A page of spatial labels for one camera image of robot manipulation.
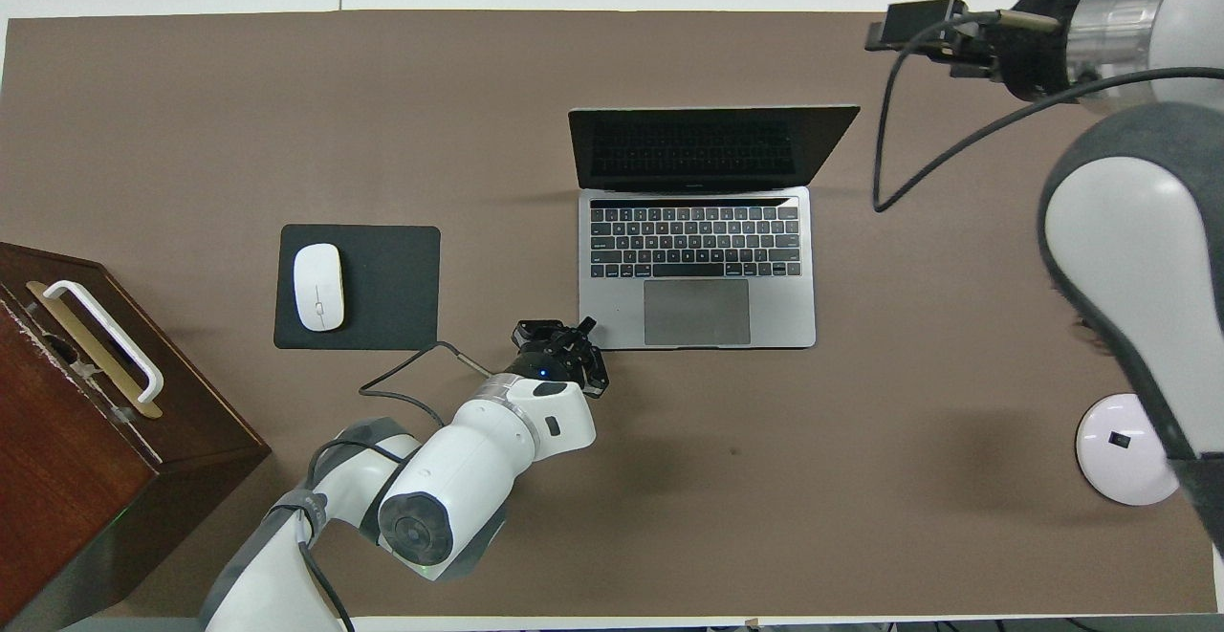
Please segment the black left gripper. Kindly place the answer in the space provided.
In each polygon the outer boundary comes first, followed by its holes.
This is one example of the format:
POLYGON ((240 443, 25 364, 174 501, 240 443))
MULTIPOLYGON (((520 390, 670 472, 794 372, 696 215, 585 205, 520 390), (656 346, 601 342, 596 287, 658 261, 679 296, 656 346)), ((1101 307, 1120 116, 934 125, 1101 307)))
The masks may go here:
POLYGON ((512 332, 517 355, 507 372, 539 381, 572 381, 584 385, 584 394, 599 401, 607 391, 610 376, 599 345, 589 345, 599 322, 591 316, 569 326, 554 318, 519 321, 512 332))

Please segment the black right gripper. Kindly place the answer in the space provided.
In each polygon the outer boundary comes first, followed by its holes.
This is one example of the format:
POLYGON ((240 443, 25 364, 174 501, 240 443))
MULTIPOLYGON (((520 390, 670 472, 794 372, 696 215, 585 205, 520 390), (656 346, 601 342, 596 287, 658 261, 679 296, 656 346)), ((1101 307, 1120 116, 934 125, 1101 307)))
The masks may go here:
MULTIPOLYGON (((1045 16, 1058 29, 1038 31, 1005 24, 963 24, 942 29, 916 49, 918 55, 950 67, 953 78, 988 78, 1004 85, 1021 100, 1040 100, 1067 89, 1066 45, 1070 24, 1081 0, 1018 0, 1011 11, 1045 16)), ((883 23, 870 23, 867 51, 892 50, 883 40, 883 23)))

